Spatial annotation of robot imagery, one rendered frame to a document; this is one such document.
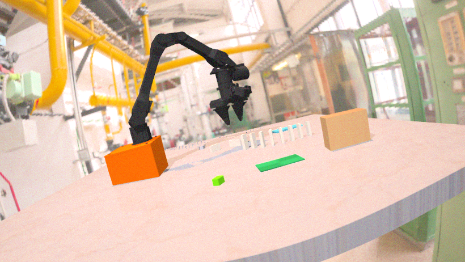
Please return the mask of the small green block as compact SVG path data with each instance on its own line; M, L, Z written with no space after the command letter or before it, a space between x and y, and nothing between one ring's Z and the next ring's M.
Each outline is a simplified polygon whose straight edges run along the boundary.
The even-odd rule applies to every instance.
M213 186L220 186L221 184L223 184L223 182L225 182L225 180L224 180L223 175L219 175L215 177L214 179L212 179L212 182L213 182Z

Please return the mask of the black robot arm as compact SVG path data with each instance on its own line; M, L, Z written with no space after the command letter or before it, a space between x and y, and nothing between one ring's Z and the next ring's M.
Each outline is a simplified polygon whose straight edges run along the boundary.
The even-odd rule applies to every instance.
M157 34L151 43L150 58L147 63L145 75L143 76L138 97L132 108L132 115L128 122L131 127L129 130L132 136L132 145L137 145L152 139L149 126L147 126L145 122L147 114L151 112L151 105L153 103L152 100L149 100L149 93L162 53L165 48L175 44L181 44L206 59L207 63L214 67L210 75L215 74L218 85L231 82L232 80L245 80L250 76L250 71L244 64L236 64L228 57L226 52L208 47L183 31ZM234 83L231 83L229 96L234 96L233 93L243 98L249 98L250 93L252 93L251 86L245 85L245 87L239 87L238 83L236 83L236 86L234 86Z

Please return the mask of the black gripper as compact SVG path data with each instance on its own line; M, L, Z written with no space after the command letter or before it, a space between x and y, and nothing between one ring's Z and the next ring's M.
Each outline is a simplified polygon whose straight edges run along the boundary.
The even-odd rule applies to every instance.
M219 90L221 98L211 101L209 105L210 109L215 108L213 110L221 117L221 119L226 123L226 125L230 125L228 113L230 105L227 104L233 103L231 106L234 109L239 121L242 121L243 106L246 103L244 101L248 100L248 97L243 98L238 95L234 95L234 93L234 96L229 96L229 88L231 83L232 81L219 84L219 88L217 88L217 90Z

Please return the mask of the green domino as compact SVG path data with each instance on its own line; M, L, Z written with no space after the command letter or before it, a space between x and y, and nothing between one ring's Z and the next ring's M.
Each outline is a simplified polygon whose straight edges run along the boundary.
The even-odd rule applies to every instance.
M269 162L256 164L255 166L257 167L258 170L260 170L260 172L264 172L264 171L272 170L275 168L283 167L288 164L299 162L302 160L305 160L305 158L300 157L297 154L293 154L293 155L282 157L280 159L272 160Z

